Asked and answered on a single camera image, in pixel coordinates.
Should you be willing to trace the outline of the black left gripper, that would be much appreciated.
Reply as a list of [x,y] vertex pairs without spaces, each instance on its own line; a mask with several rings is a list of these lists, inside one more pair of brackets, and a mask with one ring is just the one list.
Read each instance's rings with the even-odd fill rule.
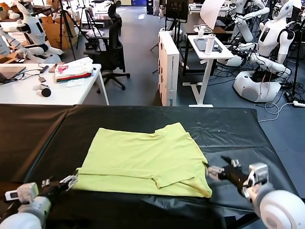
[[78,174],[68,175],[60,181],[53,181],[53,176],[50,176],[41,182],[39,196],[46,197],[51,203],[54,203],[62,191],[70,190],[77,182]]

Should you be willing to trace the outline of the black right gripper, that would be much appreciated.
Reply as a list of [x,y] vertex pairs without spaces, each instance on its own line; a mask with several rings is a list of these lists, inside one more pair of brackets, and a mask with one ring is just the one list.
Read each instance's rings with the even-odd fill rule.
[[225,167],[211,166],[204,163],[206,174],[215,180],[227,179],[237,188],[238,192],[242,192],[244,182],[248,179],[248,175],[241,171],[241,164],[238,159],[231,159],[228,156],[221,156],[228,163]]

